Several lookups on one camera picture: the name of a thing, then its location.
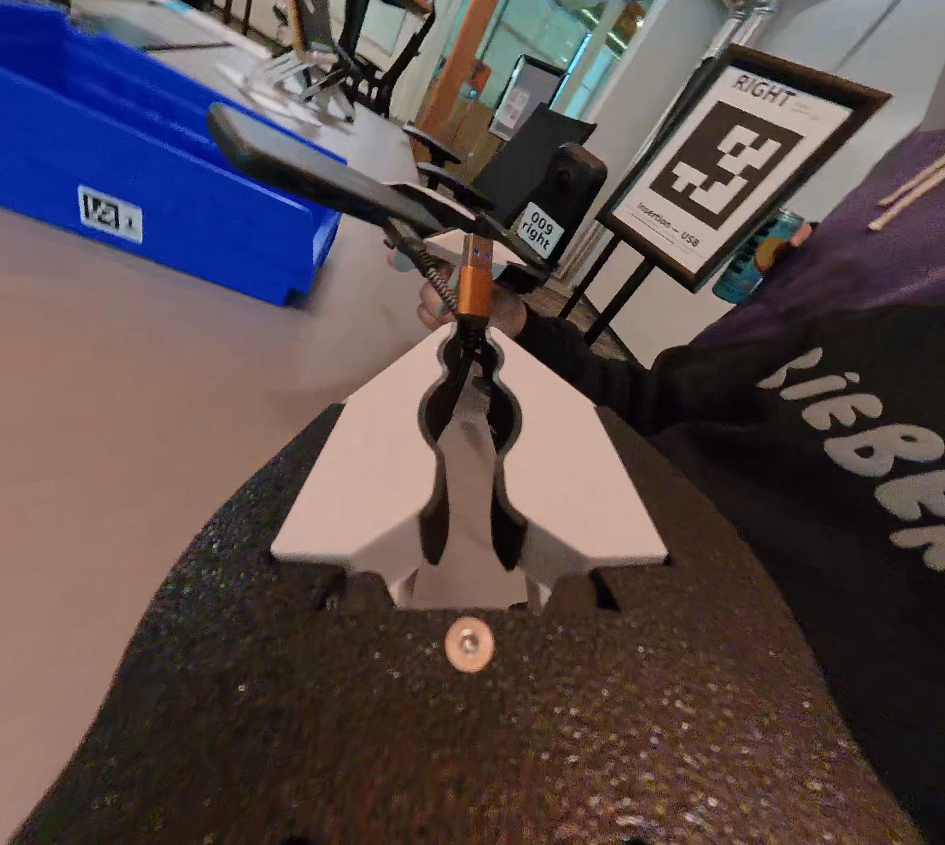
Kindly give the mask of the person's right forearm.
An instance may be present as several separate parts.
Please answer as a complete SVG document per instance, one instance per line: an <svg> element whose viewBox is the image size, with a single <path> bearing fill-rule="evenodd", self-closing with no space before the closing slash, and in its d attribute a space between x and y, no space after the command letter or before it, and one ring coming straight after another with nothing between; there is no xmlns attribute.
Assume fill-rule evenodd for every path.
<svg viewBox="0 0 945 845"><path fill-rule="evenodd" d="M531 308L525 308L514 340L594 406L609 409L646 437L676 426L735 426L750 419L722 377L720 350L673 347L647 368L635 357L595 354L572 323Z"/></svg>

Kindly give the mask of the person's right hand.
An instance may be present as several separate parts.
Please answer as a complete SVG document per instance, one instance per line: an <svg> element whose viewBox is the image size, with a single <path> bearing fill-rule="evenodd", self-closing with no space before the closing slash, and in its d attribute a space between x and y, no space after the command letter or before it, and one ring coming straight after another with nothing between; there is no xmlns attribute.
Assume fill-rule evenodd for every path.
<svg viewBox="0 0 945 845"><path fill-rule="evenodd" d="M436 287L426 280L419 291L417 315L429 330L454 322L453 314ZM507 337L516 338L525 328L527 308L524 300L500 284L493 284L490 297L490 327Z"/></svg>

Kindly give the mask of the black office chair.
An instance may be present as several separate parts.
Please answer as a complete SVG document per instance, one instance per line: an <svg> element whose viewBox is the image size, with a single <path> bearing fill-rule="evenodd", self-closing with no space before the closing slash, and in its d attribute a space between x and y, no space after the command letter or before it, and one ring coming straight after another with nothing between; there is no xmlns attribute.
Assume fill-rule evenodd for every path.
<svg viewBox="0 0 945 845"><path fill-rule="evenodd" d="M427 189L437 191L443 187L466 209L485 211L500 221L509 221L539 186L553 154L567 143L584 145L597 127L596 122L566 117L540 104L471 182L446 168L447 163L458 165L461 161L443 143L411 124L404 125L402 130L430 152L431 162L418 165Z"/></svg>

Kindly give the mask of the framed marker sign on stand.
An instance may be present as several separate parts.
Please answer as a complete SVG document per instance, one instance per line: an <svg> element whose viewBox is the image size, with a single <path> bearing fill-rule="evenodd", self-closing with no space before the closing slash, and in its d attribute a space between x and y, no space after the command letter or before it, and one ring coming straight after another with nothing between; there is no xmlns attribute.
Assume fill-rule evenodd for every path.
<svg viewBox="0 0 945 845"><path fill-rule="evenodd" d="M567 317L618 244L642 262L584 333L592 345L655 269L695 293L868 123L892 94L744 46L696 83L597 213L612 239L561 310Z"/></svg>

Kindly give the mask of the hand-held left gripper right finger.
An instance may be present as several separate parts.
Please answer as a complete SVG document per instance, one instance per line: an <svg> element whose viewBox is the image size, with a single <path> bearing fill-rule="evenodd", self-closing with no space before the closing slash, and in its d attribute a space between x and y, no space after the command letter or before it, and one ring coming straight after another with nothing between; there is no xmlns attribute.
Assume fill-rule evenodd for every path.
<svg viewBox="0 0 945 845"><path fill-rule="evenodd" d="M492 546L525 577L529 606L544 608L562 579L664 565L667 546L594 403L499 331L483 360Z"/></svg>

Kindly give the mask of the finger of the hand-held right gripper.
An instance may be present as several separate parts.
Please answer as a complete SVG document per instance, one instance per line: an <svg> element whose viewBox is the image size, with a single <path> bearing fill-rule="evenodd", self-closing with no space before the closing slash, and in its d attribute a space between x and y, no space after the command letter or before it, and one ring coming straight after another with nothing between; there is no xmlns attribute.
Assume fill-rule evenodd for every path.
<svg viewBox="0 0 945 845"><path fill-rule="evenodd" d="M425 238L424 247L434 259L458 268L464 263L464 252L470 239L484 240L482 237L475 237L473 234L460 229L453 229ZM509 267L526 268L526 262L502 242L492 241L491 245L490 270L494 279L499 278Z"/></svg>
<svg viewBox="0 0 945 845"><path fill-rule="evenodd" d="M374 181L372 193L381 203L384 229L389 235L431 237L454 229L472 233L476 228L473 213L417 183Z"/></svg>

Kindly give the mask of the dark grey USB hub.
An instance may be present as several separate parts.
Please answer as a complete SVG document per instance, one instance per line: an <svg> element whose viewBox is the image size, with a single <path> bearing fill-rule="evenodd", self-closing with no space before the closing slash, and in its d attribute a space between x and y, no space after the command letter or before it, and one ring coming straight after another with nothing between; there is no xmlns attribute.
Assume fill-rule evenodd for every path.
<svg viewBox="0 0 945 845"><path fill-rule="evenodd" d="M213 103L206 119L220 153L244 176L384 229L372 177L230 105ZM487 233L484 219L475 218Z"/></svg>

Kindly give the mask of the small framed sign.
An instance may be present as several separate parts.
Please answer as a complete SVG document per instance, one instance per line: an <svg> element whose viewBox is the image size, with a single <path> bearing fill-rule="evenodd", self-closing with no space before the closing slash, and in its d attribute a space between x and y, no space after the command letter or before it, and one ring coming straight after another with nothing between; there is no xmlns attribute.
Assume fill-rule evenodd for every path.
<svg viewBox="0 0 945 845"><path fill-rule="evenodd" d="M511 140L537 107L551 107L567 75L566 69L555 64L519 56L495 106L489 133L505 142Z"/></svg>

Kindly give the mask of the colourful drink can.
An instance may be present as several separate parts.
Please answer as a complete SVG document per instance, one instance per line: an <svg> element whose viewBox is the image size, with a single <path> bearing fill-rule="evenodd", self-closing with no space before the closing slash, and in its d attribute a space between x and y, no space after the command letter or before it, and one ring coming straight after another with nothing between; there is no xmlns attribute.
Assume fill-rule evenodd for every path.
<svg viewBox="0 0 945 845"><path fill-rule="evenodd" d="M732 306L743 303L793 248L792 239L805 225L803 217L786 209L768 218L735 251L715 281L713 295Z"/></svg>

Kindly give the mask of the wooden post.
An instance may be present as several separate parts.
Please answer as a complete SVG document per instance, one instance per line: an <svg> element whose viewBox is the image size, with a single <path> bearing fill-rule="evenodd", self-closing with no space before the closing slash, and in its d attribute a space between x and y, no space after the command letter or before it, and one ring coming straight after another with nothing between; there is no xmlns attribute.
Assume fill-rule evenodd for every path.
<svg viewBox="0 0 945 845"><path fill-rule="evenodd" d="M440 136L450 118L458 92L472 70L473 61L490 24L499 0L470 0L455 37L453 48L444 61L441 73L417 125L420 130Z"/></svg>

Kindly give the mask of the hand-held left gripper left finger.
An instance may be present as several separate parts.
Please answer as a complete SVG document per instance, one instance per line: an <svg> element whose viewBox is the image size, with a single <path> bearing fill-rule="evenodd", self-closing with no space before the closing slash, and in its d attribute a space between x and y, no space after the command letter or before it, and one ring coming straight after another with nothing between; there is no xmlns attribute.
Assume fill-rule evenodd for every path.
<svg viewBox="0 0 945 845"><path fill-rule="evenodd" d="M374 573L396 606L411 604L427 562L419 516L438 471L419 406L442 376L439 351L452 332L430 333L347 397L270 545L275 559Z"/></svg>

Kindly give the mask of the large blue plastic bin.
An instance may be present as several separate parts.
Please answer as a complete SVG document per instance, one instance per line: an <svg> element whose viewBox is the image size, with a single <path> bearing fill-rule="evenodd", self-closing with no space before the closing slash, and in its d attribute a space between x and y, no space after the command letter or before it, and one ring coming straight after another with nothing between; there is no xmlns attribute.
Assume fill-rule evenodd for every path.
<svg viewBox="0 0 945 845"><path fill-rule="evenodd" d="M207 126L217 102L238 108L65 12L2 0L2 207L284 306L341 214L230 166Z"/></svg>

